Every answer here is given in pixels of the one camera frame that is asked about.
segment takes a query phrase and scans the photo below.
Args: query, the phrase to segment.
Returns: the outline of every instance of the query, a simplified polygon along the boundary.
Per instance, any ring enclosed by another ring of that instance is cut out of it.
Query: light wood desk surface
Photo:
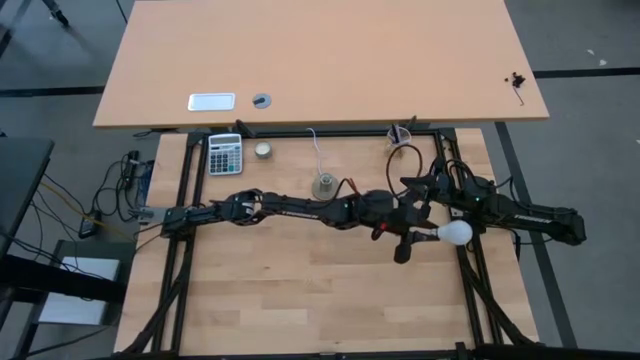
[[[477,175],[493,178],[480,130],[457,133],[463,159]],[[185,141],[186,135],[162,136],[149,206],[175,204]],[[205,175],[204,203],[254,187],[310,197],[317,173],[312,139],[271,139],[274,156],[269,160],[255,157],[255,142],[244,140],[242,174]],[[382,137],[319,138],[323,170],[338,178],[352,177],[361,192],[387,189],[384,143]],[[416,136],[412,143],[423,153],[425,172],[435,156],[433,140]],[[395,159],[391,178],[396,189],[401,188],[400,176],[416,171],[414,153],[407,151]],[[194,166],[191,186],[195,174]],[[341,195],[349,192],[345,186]],[[446,210],[434,204],[430,219],[446,223]],[[417,244],[411,261],[397,265],[393,249],[399,238],[384,234],[373,242],[370,231],[364,227],[338,231],[283,216],[251,227],[229,223],[199,227],[181,354],[433,350],[451,349],[456,341],[472,347],[454,247]],[[142,233],[140,243],[156,234],[156,229]],[[535,339],[509,233],[491,230],[482,241],[496,300],[522,332]],[[168,240],[157,239],[136,255],[116,350],[131,343],[157,305],[167,244]],[[479,299],[478,304],[485,336],[490,336]],[[170,312],[166,324],[165,348],[173,315]]]
[[[526,81],[519,94],[513,72]],[[233,111],[190,112],[194,93]],[[259,93],[272,97],[256,109]],[[137,1],[98,127],[548,118],[503,0]]]

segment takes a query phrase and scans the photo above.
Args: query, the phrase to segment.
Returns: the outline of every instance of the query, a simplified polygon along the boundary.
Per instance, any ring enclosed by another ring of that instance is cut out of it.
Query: calculator
[[[233,175],[242,172],[240,134],[209,136],[209,175]]]

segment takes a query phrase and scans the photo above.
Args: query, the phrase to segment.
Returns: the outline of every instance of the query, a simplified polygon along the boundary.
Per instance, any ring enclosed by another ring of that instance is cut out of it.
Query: white light bulb
[[[437,230],[438,238],[454,245],[464,245],[471,240],[473,230],[471,226],[462,220],[455,220]]]

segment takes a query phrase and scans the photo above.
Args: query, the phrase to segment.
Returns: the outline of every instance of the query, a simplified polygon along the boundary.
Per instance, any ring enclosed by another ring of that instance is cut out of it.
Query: floor
[[[73,25],[61,29],[40,0],[0,0],[0,90],[101,86],[125,29],[115,0],[59,0]],[[514,25],[534,70],[640,66],[640,2],[635,0],[507,0]],[[133,0],[121,0],[128,16]],[[579,247],[550,243],[548,250],[580,347],[640,351],[640,77],[538,81],[551,120],[509,124],[531,197],[542,204],[580,210],[589,240]],[[54,139],[48,174],[89,203],[107,165],[130,149],[151,159],[157,136],[142,140],[133,130],[95,130],[100,95],[0,98],[0,129],[10,136]],[[499,179],[509,176],[492,124],[480,126]],[[77,216],[44,194],[74,227]],[[44,249],[68,238],[43,217]],[[132,224],[110,223],[133,231]],[[27,213],[18,237],[37,244],[38,223]],[[112,240],[100,234],[97,241]],[[533,250],[523,249],[522,273],[540,338],[560,345]],[[0,333],[0,359],[9,358],[29,307],[14,305]],[[32,349],[73,339],[93,328],[41,326]],[[38,359],[87,359],[110,354],[115,330]]]

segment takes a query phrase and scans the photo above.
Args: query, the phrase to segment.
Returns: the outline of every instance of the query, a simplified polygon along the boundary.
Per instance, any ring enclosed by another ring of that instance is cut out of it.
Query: wooden desk
[[[480,130],[457,133],[464,160],[477,175],[493,178]],[[162,136],[149,206],[175,204],[185,141],[186,135]],[[352,177],[362,192],[386,189],[384,141],[320,138],[323,170],[338,178]],[[269,160],[253,155],[254,143],[244,140],[241,175],[206,176],[204,202],[254,187],[311,195],[317,171],[311,138],[272,139],[274,156]],[[435,156],[433,139],[416,136],[412,143],[421,149],[426,171]],[[397,179],[415,175],[416,166],[417,156],[411,152],[392,162],[396,189]],[[190,179],[195,171],[194,166]],[[347,188],[341,195],[348,193]],[[430,219],[446,223],[445,209],[434,206]],[[155,236],[155,231],[141,234],[140,242]],[[496,300],[520,330],[535,339],[510,235],[491,230],[482,241]],[[337,231],[289,217],[271,217],[252,227],[228,223],[199,227],[181,354],[433,350],[450,349],[456,341],[473,346],[454,247],[418,244],[411,261],[397,265],[392,260],[397,242],[388,234],[373,242],[366,228]],[[167,244],[166,239],[157,239],[134,260],[116,350],[131,343],[157,305]],[[478,303],[489,334],[484,307]],[[172,321],[166,325],[168,347]]]
[[[505,78],[527,79],[519,89]],[[193,93],[236,94],[190,112]],[[256,109],[258,93],[272,104]],[[94,126],[541,120],[503,0],[137,1]]]

